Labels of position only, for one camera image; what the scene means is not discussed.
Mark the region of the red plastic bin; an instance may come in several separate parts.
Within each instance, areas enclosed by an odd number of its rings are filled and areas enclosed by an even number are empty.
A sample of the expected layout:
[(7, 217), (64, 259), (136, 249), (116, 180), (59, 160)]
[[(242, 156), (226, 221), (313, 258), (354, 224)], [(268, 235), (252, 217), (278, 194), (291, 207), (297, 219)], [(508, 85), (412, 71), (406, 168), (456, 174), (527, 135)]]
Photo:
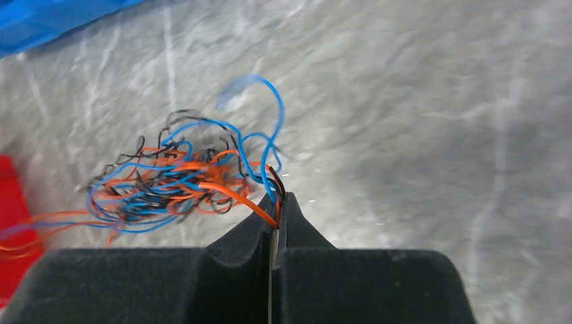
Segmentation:
[(12, 160), (1, 156), (1, 307), (44, 248), (30, 227), (31, 216)]

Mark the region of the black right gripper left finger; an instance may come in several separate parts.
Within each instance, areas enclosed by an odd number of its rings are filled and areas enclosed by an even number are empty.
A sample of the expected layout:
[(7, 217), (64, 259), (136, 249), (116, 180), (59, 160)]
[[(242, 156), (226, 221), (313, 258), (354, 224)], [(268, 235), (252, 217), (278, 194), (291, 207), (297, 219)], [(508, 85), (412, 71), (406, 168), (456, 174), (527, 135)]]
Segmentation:
[(52, 250), (1, 322), (267, 323), (272, 234), (251, 214), (205, 247)]

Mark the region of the blue plastic divided bin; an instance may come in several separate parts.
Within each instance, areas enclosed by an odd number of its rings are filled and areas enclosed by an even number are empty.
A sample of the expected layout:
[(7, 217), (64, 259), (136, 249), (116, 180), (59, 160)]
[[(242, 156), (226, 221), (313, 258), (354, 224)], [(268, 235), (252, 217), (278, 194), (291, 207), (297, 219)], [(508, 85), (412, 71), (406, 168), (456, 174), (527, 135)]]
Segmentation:
[(74, 28), (141, 0), (21, 0), (1, 2), (1, 57), (52, 41)]

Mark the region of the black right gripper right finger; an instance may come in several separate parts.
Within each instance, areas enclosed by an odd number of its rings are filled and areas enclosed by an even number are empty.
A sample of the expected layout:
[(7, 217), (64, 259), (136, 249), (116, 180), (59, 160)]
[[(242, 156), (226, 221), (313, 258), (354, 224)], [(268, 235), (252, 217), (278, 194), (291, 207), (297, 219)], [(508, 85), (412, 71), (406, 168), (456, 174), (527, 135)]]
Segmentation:
[(283, 201), (272, 274), (273, 323), (474, 323), (461, 276), (444, 254), (334, 247)]

